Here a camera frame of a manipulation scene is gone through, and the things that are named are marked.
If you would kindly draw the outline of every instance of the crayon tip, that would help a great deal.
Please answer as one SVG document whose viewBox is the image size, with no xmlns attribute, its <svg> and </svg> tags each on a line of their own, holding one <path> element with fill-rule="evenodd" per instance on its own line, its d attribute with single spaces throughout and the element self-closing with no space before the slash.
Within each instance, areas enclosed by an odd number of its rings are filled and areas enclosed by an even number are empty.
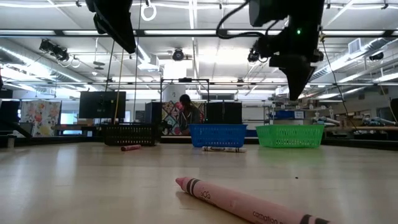
<svg viewBox="0 0 398 224">
<path fill-rule="evenodd" d="M 179 177 L 177 179 L 175 179 L 175 182 L 182 187 L 182 182 L 184 182 L 184 177 Z"/>
</svg>

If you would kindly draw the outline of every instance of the colorful poster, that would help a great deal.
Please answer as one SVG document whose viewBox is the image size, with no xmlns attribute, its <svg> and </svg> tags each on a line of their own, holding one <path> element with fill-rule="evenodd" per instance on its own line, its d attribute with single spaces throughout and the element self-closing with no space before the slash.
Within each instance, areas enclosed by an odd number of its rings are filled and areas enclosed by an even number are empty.
<svg viewBox="0 0 398 224">
<path fill-rule="evenodd" d="M 162 121 L 168 124 L 168 128 L 163 130 L 164 135 L 183 135 L 187 134 L 189 123 L 203 123 L 205 119 L 205 104 L 202 102 L 192 102 L 193 113 L 188 119 L 184 119 L 182 105 L 180 102 L 169 101 L 162 105 Z"/>
<path fill-rule="evenodd" d="M 61 102 L 44 100 L 24 101 L 21 108 L 21 122 L 33 123 L 33 137 L 51 137 L 52 129 L 58 124 Z"/>
</svg>

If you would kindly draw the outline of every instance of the blue basket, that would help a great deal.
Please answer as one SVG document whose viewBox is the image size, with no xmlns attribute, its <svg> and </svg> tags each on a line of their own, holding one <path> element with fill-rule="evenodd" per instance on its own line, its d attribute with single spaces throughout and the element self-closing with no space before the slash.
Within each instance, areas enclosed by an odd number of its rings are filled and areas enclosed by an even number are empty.
<svg viewBox="0 0 398 224">
<path fill-rule="evenodd" d="M 246 124 L 190 124 L 193 147 L 242 147 Z"/>
</svg>

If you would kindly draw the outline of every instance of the black basket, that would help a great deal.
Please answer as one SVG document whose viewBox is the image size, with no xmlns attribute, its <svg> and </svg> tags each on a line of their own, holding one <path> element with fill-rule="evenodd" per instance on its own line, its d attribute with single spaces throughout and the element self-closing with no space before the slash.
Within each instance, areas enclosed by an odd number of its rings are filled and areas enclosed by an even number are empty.
<svg viewBox="0 0 398 224">
<path fill-rule="evenodd" d="M 107 146 L 155 146 L 154 124 L 107 124 L 102 126 L 104 143 Z"/>
</svg>

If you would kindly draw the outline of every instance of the dark hair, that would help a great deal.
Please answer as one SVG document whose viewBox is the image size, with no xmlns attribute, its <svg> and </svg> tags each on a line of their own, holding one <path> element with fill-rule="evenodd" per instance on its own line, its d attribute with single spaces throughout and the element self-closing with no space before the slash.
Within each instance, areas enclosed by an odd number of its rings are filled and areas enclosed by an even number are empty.
<svg viewBox="0 0 398 224">
<path fill-rule="evenodd" d="M 180 102 L 184 106 L 190 106 L 191 105 L 191 98 L 187 94 L 183 94 L 180 96 Z"/>
</svg>

